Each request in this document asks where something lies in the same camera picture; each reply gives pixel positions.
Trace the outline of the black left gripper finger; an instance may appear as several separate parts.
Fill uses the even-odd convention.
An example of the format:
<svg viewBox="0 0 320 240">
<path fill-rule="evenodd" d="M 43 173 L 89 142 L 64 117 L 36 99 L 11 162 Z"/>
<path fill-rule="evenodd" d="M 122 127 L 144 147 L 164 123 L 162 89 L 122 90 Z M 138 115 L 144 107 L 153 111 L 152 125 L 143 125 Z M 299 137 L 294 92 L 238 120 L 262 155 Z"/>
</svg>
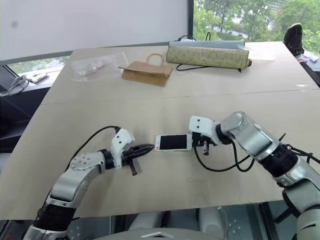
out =
<svg viewBox="0 0 320 240">
<path fill-rule="evenodd" d="M 151 148 L 135 149 L 133 151 L 133 158 L 139 158 L 141 156 L 144 156 L 144 155 L 148 154 L 151 150 L 152 150 Z"/>
<path fill-rule="evenodd" d="M 145 143 L 134 146 L 135 151 L 150 151 L 154 148 L 153 144 Z"/>
</svg>

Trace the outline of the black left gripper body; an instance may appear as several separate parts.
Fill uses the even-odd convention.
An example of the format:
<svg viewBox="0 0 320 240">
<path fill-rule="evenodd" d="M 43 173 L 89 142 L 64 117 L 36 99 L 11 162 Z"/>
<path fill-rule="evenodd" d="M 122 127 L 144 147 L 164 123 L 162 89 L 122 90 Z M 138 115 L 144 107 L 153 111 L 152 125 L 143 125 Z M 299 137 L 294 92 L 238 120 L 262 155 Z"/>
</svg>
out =
<svg viewBox="0 0 320 240">
<path fill-rule="evenodd" d="M 128 150 L 123 151 L 121 155 L 121 165 L 123 167 L 129 166 L 133 176 L 136 176 L 138 174 L 133 163 L 133 159 L 136 158 L 138 149 L 138 147 L 131 147 Z"/>
</svg>

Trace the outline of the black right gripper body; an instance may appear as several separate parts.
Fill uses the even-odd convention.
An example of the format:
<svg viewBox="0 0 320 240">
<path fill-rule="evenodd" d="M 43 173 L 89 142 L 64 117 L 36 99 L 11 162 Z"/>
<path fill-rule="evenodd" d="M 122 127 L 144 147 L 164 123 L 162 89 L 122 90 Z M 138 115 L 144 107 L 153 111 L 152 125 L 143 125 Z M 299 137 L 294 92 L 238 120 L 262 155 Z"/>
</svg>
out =
<svg viewBox="0 0 320 240">
<path fill-rule="evenodd" d="M 213 145 L 213 141 L 200 133 L 192 132 L 192 147 L 196 149 L 197 147 L 203 147 L 203 154 L 208 156 L 210 154 L 210 145 Z"/>
</svg>

